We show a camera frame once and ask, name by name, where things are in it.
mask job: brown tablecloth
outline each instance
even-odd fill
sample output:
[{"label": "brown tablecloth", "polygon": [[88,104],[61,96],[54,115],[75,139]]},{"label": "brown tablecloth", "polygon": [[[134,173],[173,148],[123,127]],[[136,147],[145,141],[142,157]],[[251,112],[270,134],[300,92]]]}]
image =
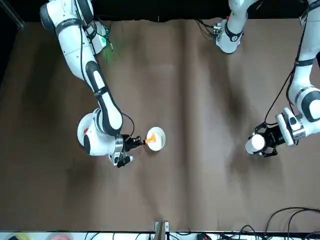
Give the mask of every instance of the brown tablecloth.
[{"label": "brown tablecloth", "polygon": [[[0,91],[0,229],[152,231],[167,220],[171,230],[263,231],[280,208],[320,208],[319,134],[268,159],[244,150],[292,69],[301,34],[295,19],[249,20],[227,55],[192,20],[114,23],[114,51],[98,56],[113,97],[136,135],[154,126],[166,133],[163,150],[136,149],[135,161],[117,169],[79,147],[78,122],[97,103],[57,38],[28,23]],[[315,65],[318,87],[319,76]],[[282,94],[268,121],[286,106]],[[131,128],[125,118],[123,133]],[[285,230],[288,216],[270,230]],[[301,213],[291,230],[318,223]]]}]

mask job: black cable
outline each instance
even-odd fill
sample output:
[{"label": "black cable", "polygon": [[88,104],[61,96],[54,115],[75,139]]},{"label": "black cable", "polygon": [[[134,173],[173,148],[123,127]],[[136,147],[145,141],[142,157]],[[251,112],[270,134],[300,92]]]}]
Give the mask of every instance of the black cable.
[{"label": "black cable", "polygon": [[312,235],[314,235],[314,234],[320,234],[320,230],[318,230],[318,231],[313,231],[313,232],[311,232],[309,235],[307,235],[304,239],[308,239],[308,238],[310,238]]},{"label": "black cable", "polygon": [[131,132],[131,134],[130,134],[130,137],[132,137],[132,135],[134,134],[134,132],[135,132],[135,122],[132,120],[132,118],[130,117],[130,116],[128,116],[127,114],[125,114],[125,113],[123,113],[122,112],[122,115],[124,115],[124,116],[126,116],[131,122],[132,122],[132,127],[133,127],[133,129],[132,129],[132,132]]},{"label": "black cable", "polygon": [[99,233],[100,231],[98,231],[95,235],[93,235],[93,237],[90,240],[93,240]]},{"label": "black cable", "polygon": [[136,236],[135,240],[137,240],[137,239],[138,239],[138,237],[139,237],[141,234],[142,234],[142,233],[139,233],[139,234]]},{"label": "black cable", "polygon": [[254,233],[254,237],[255,237],[255,240],[258,240],[257,239],[257,234],[256,234],[256,231],[254,230],[254,228],[252,227],[252,226],[250,226],[250,225],[244,225],[242,228],[241,228],[241,230],[239,231],[239,240],[240,240],[240,237],[241,237],[241,233],[242,232],[247,232],[247,231],[244,231],[244,229],[245,228],[250,228],[252,231],[253,231],[253,233]]},{"label": "black cable", "polygon": [[298,213],[301,213],[301,212],[305,212],[305,211],[308,211],[306,209],[302,209],[302,210],[299,210],[299,211],[296,211],[294,214],[292,214],[292,216],[290,217],[289,221],[288,221],[288,228],[287,228],[287,233],[288,233],[288,237],[287,237],[287,240],[289,240],[289,237],[290,237],[290,224],[291,224],[291,221],[292,219],[294,218],[295,215],[297,215]]},{"label": "black cable", "polygon": [[210,37],[215,37],[215,35],[213,34],[213,32],[211,32],[209,29],[212,29],[212,26],[205,26],[204,24],[202,24],[199,20],[195,20],[197,23],[198,23],[198,25],[199,25],[199,27],[200,27],[200,24],[204,27],[204,29],[207,31],[207,33],[209,34],[209,36]]},{"label": "black cable", "polygon": [[309,207],[301,207],[301,206],[291,206],[291,207],[286,207],[286,208],[282,208],[278,211],[275,211],[274,213],[271,214],[271,216],[269,217],[269,220],[265,226],[265,230],[264,230],[264,233],[267,233],[268,232],[268,228],[269,228],[269,225],[270,225],[270,222],[272,220],[272,218],[278,214],[278,213],[281,213],[283,211],[286,211],[286,210],[309,210],[309,211],[313,211],[313,212],[317,212],[317,213],[320,213],[320,209],[316,209],[316,208],[309,208]]},{"label": "black cable", "polygon": [[290,224],[291,224],[291,221],[292,219],[294,218],[295,215],[297,215],[298,213],[302,213],[302,212],[314,212],[314,213],[318,213],[320,214],[320,210],[318,209],[313,209],[313,208],[308,208],[308,209],[302,209],[302,210],[299,210],[299,211],[296,211],[294,214],[292,214],[292,216],[290,217],[289,219],[289,222],[288,222],[288,228],[287,228],[287,233],[288,233],[288,240],[289,240],[289,237],[290,237]]},{"label": "black cable", "polygon": [[173,237],[173,238],[179,240],[179,238],[177,238],[176,236],[172,235],[171,233],[169,235],[170,235],[170,237]]},{"label": "black cable", "polygon": [[195,22],[196,22],[196,24],[198,25],[202,36],[203,36],[206,40],[211,41],[213,36],[212,36],[211,34],[208,35],[207,33],[205,33],[204,30],[203,30],[203,28],[202,28],[202,26],[200,25],[200,23],[199,23],[197,20],[195,20]]},{"label": "black cable", "polygon": [[305,207],[291,206],[291,207],[286,207],[286,208],[282,208],[282,209],[280,209],[280,210],[278,210],[278,211],[275,211],[275,212],[272,213],[271,216],[269,217],[268,222],[267,222],[267,224],[266,224],[266,226],[265,226],[264,233],[267,233],[267,232],[268,232],[268,228],[269,228],[271,219],[272,219],[276,214],[281,213],[281,212],[286,211],[286,210],[294,210],[294,209],[295,209],[295,210],[298,210],[298,209],[301,210],[301,209],[305,209]]},{"label": "black cable", "polygon": [[266,113],[266,115],[265,115],[265,117],[264,117],[264,123],[267,124],[267,125],[269,125],[269,126],[277,125],[276,122],[275,122],[275,123],[267,123],[267,117],[268,117],[271,109],[274,107],[274,105],[275,105],[276,101],[278,100],[280,94],[282,93],[283,89],[285,88],[285,85],[287,84],[287,82],[288,82],[289,78],[291,77],[292,73],[293,73],[293,71],[290,72],[290,74],[288,75],[288,77],[287,77],[286,80],[284,81],[284,83],[283,83],[283,85],[282,85],[282,87],[281,87],[278,95],[277,95],[276,98],[274,99],[273,103],[271,104],[269,110],[267,111],[267,113]]},{"label": "black cable", "polygon": [[[297,54],[296,54],[295,61],[298,61],[299,57],[300,57],[302,42],[303,42],[303,39],[304,39],[304,36],[305,36],[305,32],[306,32],[306,26],[307,26],[307,22],[304,24],[304,28],[303,28],[302,36],[300,38],[300,43],[299,43],[299,47],[298,47],[298,51],[297,51]],[[286,89],[286,93],[285,93],[286,99],[288,100],[289,103],[291,103],[291,101],[289,99],[289,89],[290,89],[291,84],[292,84],[292,82],[294,80],[295,71],[296,71],[296,63],[294,63],[294,66],[293,66],[293,69],[292,69],[292,76],[290,78],[289,85],[288,85],[288,87]]]},{"label": "black cable", "polygon": [[[300,57],[301,46],[302,46],[302,42],[303,42],[303,39],[304,39],[304,36],[305,36],[305,31],[306,31],[306,25],[307,25],[307,23],[305,23],[305,25],[304,25],[304,29],[303,29],[303,32],[302,32],[302,36],[301,36],[301,38],[300,38],[300,43],[299,43],[299,47],[298,47],[298,51],[297,51],[297,54],[296,54],[295,61],[298,61],[298,60],[299,60],[299,57]],[[281,87],[280,92],[279,92],[278,95],[276,96],[276,98],[275,98],[275,100],[273,101],[271,107],[269,108],[267,114],[265,115],[265,118],[264,118],[264,123],[265,123],[265,124],[267,124],[267,125],[269,125],[269,126],[277,125],[276,122],[270,124],[270,123],[267,123],[266,121],[267,121],[267,117],[268,117],[269,112],[271,111],[272,107],[274,106],[274,104],[275,104],[276,101],[278,100],[278,97],[280,96],[281,92],[283,91],[283,89],[284,89],[285,85],[287,84],[288,80],[289,80],[289,84],[288,84],[288,86],[287,86],[287,88],[286,88],[285,96],[286,96],[287,101],[289,102],[290,109],[291,109],[292,113],[294,114],[294,110],[293,110],[293,108],[292,108],[292,103],[291,103],[291,101],[290,101],[290,99],[289,99],[289,89],[290,89],[291,84],[292,84],[292,82],[293,82],[293,80],[294,80],[295,72],[296,72],[296,63],[294,63],[294,66],[293,66],[293,68],[292,68],[289,76],[288,76],[287,79],[284,81],[284,84],[283,84],[283,86]]]},{"label": "black cable", "polygon": [[190,234],[192,234],[190,231],[188,233],[180,233],[180,232],[176,232],[176,234],[180,235],[180,236],[188,236]]},{"label": "black cable", "polygon": [[197,19],[197,21],[199,21],[199,23],[201,23],[203,26],[211,28],[212,29],[212,25],[208,25],[206,23],[204,23],[204,21],[202,19]]}]

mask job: robotic arm link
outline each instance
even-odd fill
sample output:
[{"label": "robotic arm link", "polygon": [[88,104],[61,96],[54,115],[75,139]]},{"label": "robotic arm link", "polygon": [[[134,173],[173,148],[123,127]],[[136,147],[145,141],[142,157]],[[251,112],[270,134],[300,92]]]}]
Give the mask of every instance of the robotic arm link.
[{"label": "robotic arm link", "polygon": [[133,157],[127,152],[144,143],[139,136],[120,134],[122,112],[94,57],[107,45],[106,38],[101,36],[108,32],[100,22],[93,21],[91,1],[51,0],[40,8],[40,18],[44,28],[58,37],[71,72],[87,83],[99,105],[81,119],[77,129],[79,142],[92,156],[108,155],[115,166],[131,162]]},{"label": "robotic arm link", "polygon": [[[230,17],[213,25],[215,43],[225,53],[233,53],[240,44],[248,19],[247,9],[255,2],[257,0],[229,0]],[[310,82],[314,59],[320,52],[320,0],[308,0],[300,23],[304,30],[287,89],[288,101],[299,114],[294,115],[286,107],[276,116],[275,126],[269,127],[265,122],[257,126],[245,145],[249,154],[274,156],[278,154],[278,145],[296,146],[299,139],[320,132],[320,90]]]}]

